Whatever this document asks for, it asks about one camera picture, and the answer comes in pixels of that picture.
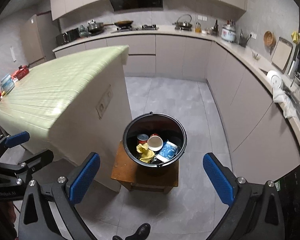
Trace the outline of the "left hand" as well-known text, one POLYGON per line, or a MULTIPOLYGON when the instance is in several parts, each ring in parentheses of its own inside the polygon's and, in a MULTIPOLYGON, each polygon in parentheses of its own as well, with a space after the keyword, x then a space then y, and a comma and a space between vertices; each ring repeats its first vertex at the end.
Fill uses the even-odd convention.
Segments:
POLYGON ((0 202, 0 239, 16 239, 16 214, 13 202, 0 202))

